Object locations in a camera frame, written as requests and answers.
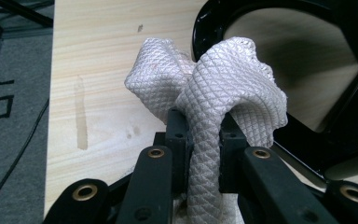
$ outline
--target wooden table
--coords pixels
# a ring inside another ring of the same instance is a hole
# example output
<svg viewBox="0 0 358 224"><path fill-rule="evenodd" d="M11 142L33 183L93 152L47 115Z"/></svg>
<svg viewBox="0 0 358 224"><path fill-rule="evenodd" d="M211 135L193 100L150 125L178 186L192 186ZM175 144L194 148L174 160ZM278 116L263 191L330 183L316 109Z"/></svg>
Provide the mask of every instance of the wooden table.
<svg viewBox="0 0 358 224"><path fill-rule="evenodd" d="M190 53L192 27L204 3L56 1L45 214L62 191L79 179L97 178L108 184L117 181L135 164L139 152L152 144L155 132L165 130L123 82L148 37L173 39L177 48ZM249 27L242 28L239 21L227 35L246 35ZM265 51L270 49L273 39L248 36L257 39L260 50L263 44ZM284 84L284 78L278 79L288 92L289 111L303 115L304 122L317 129L318 120L302 113L315 106L296 105L301 102L298 89L303 88L292 88ZM329 107L325 99L334 99L339 90L323 94L322 102L315 103L318 108ZM358 182L358 176L351 180Z"/></svg>

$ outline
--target diamond-pattern texture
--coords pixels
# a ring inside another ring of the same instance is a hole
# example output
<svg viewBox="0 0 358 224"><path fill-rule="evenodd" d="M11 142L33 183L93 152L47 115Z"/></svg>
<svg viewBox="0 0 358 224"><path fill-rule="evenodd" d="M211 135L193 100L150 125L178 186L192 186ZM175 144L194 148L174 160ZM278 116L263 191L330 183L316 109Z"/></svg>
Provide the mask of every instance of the diamond-pattern texture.
<svg viewBox="0 0 358 224"><path fill-rule="evenodd" d="M197 64L172 41L148 39L126 86L158 118L166 121L177 105L194 138L187 210L177 220L190 223L235 223L235 200L218 191L219 130L227 112L251 146L270 147L272 132L287 123L286 96L269 66L257 60L255 44L233 37L210 48Z"/></svg>

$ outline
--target brass insert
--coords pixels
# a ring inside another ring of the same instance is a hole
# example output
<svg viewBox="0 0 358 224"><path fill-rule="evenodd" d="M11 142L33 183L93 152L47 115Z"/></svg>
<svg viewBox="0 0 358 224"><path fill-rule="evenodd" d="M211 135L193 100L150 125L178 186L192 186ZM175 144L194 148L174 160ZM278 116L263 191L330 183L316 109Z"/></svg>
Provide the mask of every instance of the brass insert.
<svg viewBox="0 0 358 224"><path fill-rule="evenodd" d="M256 149L253 151L254 156L256 156L257 158L260 159L267 159L271 156L271 154L269 154L269 152L267 152L264 149Z"/></svg>
<svg viewBox="0 0 358 224"><path fill-rule="evenodd" d="M147 155L154 159L160 158L160 157L164 156L164 150L159 149L159 148L153 148L147 152Z"/></svg>
<svg viewBox="0 0 358 224"><path fill-rule="evenodd" d="M344 185L339 188L339 191L348 199L358 203L358 188Z"/></svg>
<svg viewBox="0 0 358 224"><path fill-rule="evenodd" d="M93 184L85 184L79 186L72 194L72 197L76 201L82 202L91 199L97 194L97 192L98 192L97 186Z"/></svg>

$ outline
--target black plastic part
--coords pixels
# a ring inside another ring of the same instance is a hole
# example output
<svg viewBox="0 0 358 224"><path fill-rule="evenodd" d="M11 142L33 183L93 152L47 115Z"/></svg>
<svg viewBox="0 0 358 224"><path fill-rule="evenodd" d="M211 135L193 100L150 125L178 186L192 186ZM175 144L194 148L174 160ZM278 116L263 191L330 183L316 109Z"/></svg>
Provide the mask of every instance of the black plastic part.
<svg viewBox="0 0 358 224"><path fill-rule="evenodd" d="M341 224L358 223L358 184L334 181L327 185L325 207Z"/></svg>
<svg viewBox="0 0 358 224"><path fill-rule="evenodd" d="M254 194L244 197L238 195L238 207L240 208L242 219L246 224L265 224L266 213L263 206L257 200Z"/></svg>
<svg viewBox="0 0 358 224"><path fill-rule="evenodd" d="M220 176L221 193L238 193L241 176L239 157L249 146L246 137L234 118L226 113L220 129Z"/></svg>
<svg viewBox="0 0 358 224"><path fill-rule="evenodd" d="M156 133L153 146L165 146L165 133Z"/></svg>
<svg viewBox="0 0 358 224"><path fill-rule="evenodd" d="M264 209L265 223L337 223L274 151L248 147L241 165Z"/></svg>
<svg viewBox="0 0 358 224"><path fill-rule="evenodd" d="M171 220L172 153L163 146L147 147L136 162L116 223L157 224Z"/></svg>
<svg viewBox="0 0 358 224"><path fill-rule="evenodd" d="M90 190L88 186L96 187L95 195L87 200L75 200L74 194L79 188L85 191L79 191L78 195L87 196L91 194L91 192L88 191ZM104 223L110 208L107 200L108 193L107 185L101 180L83 179L77 181L69 186L52 205L43 223Z"/></svg>
<svg viewBox="0 0 358 224"><path fill-rule="evenodd" d="M172 152L172 193L186 192L188 166L192 151L186 117L175 107L168 111L165 147Z"/></svg>
<svg viewBox="0 0 358 224"><path fill-rule="evenodd" d="M351 1L349 6L358 1ZM309 13L324 21L338 25L345 23L341 28L350 41L350 46L358 58L358 11L351 12L357 17L352 22L351 17L343 14L351 10L343 6L346 1L319 1L319 0L210 0L196 19L193 30L193 55L198 60L214 44L224 38L229 25L238 17L261 8L283 7ZM332 110L324 119L327 127L321 133L316 133L306 125L288 114L288 124L274 132L275 147L281 155L297 168L303 175L315 184L322 185L330 179L348 177L354 172L341 173L333 176L328 173L329 168L349 160L358 158L358 77L347 88Z"/></svg>
<svg viewBox="0 0 358 224"><path fill-rule="evenodd" d="M116 223L121 204L124 200L127 187L130 184L132 174L126 175L117 182L109 186L108 202L110 204L110 213L106 223Z"/></svg>

